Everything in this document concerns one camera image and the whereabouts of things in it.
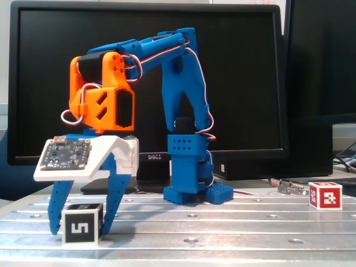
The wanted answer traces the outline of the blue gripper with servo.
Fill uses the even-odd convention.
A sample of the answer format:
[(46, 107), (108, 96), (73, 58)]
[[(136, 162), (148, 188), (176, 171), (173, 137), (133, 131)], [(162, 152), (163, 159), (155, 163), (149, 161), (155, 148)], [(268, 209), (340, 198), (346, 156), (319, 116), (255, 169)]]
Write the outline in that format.
[[(91, 139), (99, 136), (123, 137), (123, 134), (115, 131), (96, 133), (94, 129), (88, 128), (84, 129), (83, 133), (69, 133), (65, 134), (65, 136), (67, 139)], [(102, 233), (108, 234), (117, 213), (117, 209), (130, 181), (131, 175), (116, 173), (116, 161), (113, 153), (110, 153), (104, 161), (103, 167), (104, 170), (110, 171), (107, 186), (108, 193), (106, 198), (106, 214), (102, 228)], [(61, 212), (66, 203), (72, 185), (73, 181), (55, 181), (53, 183), (53, 189), (48, 206), (48, 218), (50, 221), (50, 231), (52, 235), (57, 235), (60, 229)]]

